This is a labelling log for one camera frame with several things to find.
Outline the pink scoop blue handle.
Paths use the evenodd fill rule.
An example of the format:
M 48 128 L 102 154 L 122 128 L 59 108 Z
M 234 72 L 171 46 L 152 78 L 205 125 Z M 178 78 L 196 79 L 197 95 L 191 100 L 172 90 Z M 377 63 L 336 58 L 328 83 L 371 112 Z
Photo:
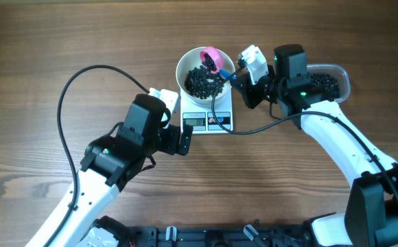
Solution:
M 200 51 L 200 60 L 203 67 L 211 75 L 220 75 L 223 78 L 236 79 L 236 77 L 223 69 L 224 59 L 222 54 L 215 47 L 205 47 Z

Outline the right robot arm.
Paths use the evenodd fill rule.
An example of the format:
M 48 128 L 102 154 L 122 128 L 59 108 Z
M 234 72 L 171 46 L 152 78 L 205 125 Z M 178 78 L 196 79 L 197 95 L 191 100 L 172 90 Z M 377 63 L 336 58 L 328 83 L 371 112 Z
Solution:
M 239 54 L 244 74 L 231 79 L 245 105 L 280 106 L 290 120 L 317 141 L 350 184 L 343 214 L 307 224 L 313 246 L 394 246 L 398 244 L 398 162 L 376 148 L 344 115 L 334 93 L 315 85 L 306 55 L 297 44 L 274 50 L 268 64 L 257 46 Z

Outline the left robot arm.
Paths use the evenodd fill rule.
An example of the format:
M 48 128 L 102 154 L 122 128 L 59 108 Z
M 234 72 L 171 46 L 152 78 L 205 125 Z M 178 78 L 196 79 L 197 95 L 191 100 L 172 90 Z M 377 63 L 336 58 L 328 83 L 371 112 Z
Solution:
M 179 101 L 165 89 L 138 94 L 125 120 L 87 146 L 70 188 L 28 246 L 77 246 L 126 184 L 148 169 L 145 160 L 155 152 L 187 155 L 192 128 L 169 122 Z

